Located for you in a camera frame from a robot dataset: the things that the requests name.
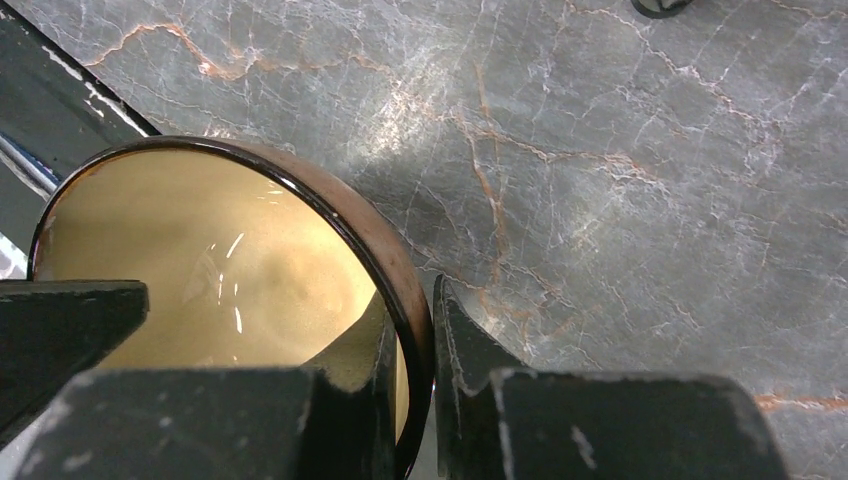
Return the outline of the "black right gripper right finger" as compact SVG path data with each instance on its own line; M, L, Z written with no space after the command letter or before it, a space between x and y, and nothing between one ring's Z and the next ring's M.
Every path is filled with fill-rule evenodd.
M784 479L753 399L700 373L542 371L434 283L438 471L447 479Z

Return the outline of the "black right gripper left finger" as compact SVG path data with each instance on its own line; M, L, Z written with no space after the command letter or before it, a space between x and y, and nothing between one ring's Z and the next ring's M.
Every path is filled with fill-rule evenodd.
M365 317L297 368L89 370L17 479L390 479L394 330Z

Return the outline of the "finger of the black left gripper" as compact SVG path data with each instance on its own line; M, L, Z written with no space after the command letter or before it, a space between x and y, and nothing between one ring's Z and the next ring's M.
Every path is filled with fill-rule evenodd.
M145 321L137 280L1 282L1 429L21 431Z

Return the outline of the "brown speckled bowl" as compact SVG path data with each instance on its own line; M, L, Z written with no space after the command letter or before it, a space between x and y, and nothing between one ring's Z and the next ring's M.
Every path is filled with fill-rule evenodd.
M152 136L95 154L50 196L35 281L144 282L129 366L297 366L381 314L397 340L395 471L415 463L434 379L429 306L395 228L320 166L253 143Z

